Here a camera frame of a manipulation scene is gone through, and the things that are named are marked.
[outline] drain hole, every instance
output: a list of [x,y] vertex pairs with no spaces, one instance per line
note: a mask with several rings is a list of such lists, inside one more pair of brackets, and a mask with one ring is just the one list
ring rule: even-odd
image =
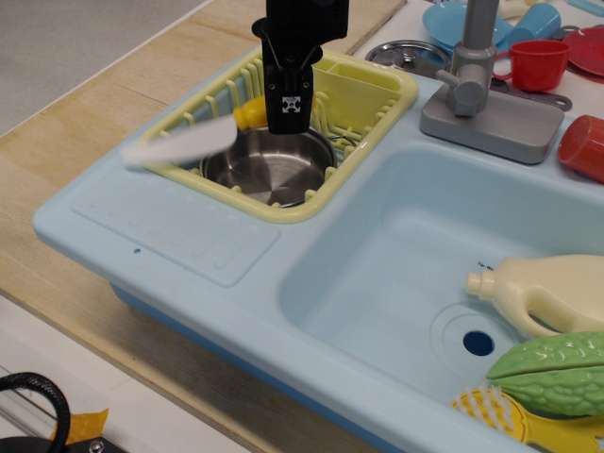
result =
[[463,345],[475,356],[488,356],[495,349],[493,339],[480,330],[472,330],[463,336]]

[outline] stainless steel pot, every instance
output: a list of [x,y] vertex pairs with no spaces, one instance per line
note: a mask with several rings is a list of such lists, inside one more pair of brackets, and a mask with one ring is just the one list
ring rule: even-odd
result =
[[327,167],[337,157],[327,137],[314,129],[304,134],[272,134],[268,128],[240,132],[227,150],[200,164],[201,174],[267,205],[283,208],[304,202],[307,190],[325,182]]

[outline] sink basin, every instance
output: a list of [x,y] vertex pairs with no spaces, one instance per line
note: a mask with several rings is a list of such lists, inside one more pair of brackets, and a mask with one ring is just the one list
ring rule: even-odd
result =
[[604,255],[604,187],[556,159],[572,119],[543,163],[522,165],[422,134],[440,84],[416,82],[415,103],[306,220],[129,172],[114,150],[34,227],[126,303],[384,451],[534,451],[450,407],[524,340],[465,277],[508,256]]
[[490,304],[465,294],[468,271],[506,256],[604,252],[602,208],[531,172],[446,146],[404,146],[285,278],[285,316],[450,402],[522,340]]

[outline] gray faucet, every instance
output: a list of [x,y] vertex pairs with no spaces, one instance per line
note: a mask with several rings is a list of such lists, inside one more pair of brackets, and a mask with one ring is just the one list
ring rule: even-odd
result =
[[446,106],[456,115],[474,116],[486,107],[497,52],[493,34],[498,4],[499,0],[468,2],[463,37],[455,46],[451,72],[436,74],[449,86]]
[[534,164],[545,159],[564,113],[557,107],[490,92],[498,0],[468,0],[461,41],[445,84],[422,109],[422,132],[505,159]]

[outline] faucet base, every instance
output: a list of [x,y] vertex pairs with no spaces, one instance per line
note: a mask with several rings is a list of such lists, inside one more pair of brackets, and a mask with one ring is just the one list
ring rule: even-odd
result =
[[446,106],[447,91],[443,85],[424,105],[422,132],[521,163],[545,159],[564,119],[557,107],[501,92],[489,92],[480,113],[456,116]]

